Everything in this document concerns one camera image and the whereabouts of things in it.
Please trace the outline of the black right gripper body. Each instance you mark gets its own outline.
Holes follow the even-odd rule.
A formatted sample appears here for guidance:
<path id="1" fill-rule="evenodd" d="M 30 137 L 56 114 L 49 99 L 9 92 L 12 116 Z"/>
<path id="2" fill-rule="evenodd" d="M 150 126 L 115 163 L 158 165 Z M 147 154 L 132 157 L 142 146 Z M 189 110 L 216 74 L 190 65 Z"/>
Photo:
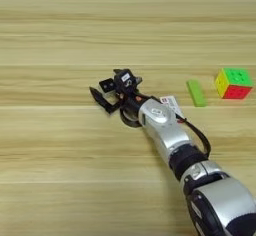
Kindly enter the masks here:
<path id="1" fill-rule="evenodd" d="M 115 77 L 108 78 L 106 83 L 106 93 L 113 96 L 116 102 L 112 104 L 116 110 L 127 110 L 131 114 L 137 114 L 140 107 L 150 96 L 143 95 L 138 90 L 138 85 L 142 82 L 141 77 L 131 76 L 129 79 Z"/>

